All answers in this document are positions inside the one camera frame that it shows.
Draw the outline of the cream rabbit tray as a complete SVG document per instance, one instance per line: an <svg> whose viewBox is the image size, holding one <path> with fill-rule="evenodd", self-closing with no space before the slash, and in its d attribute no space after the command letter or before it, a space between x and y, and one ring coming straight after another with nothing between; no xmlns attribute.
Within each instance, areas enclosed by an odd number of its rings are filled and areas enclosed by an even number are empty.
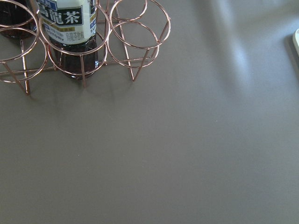
<svg viewBox="0 0 299 224"><path fill-rule="evenodd" d="M292 36L292 41L297 54L299 55L299 29L297 29Z"/></svg>

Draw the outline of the tea bottle in rack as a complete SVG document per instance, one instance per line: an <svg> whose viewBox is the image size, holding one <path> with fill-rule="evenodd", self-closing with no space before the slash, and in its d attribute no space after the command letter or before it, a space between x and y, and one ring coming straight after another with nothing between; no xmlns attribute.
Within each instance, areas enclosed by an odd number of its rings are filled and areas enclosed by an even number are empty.
<svg viewBox="0 0 299 224"><path fill-rule="evenodd" d="M97 47L96 6L94 0L37 0L50 42L68 52L88 52ZM53 49L59 67L68 77L82 80L80 56ZM98 53L83 55L85 77L98 67Z"/></svg>

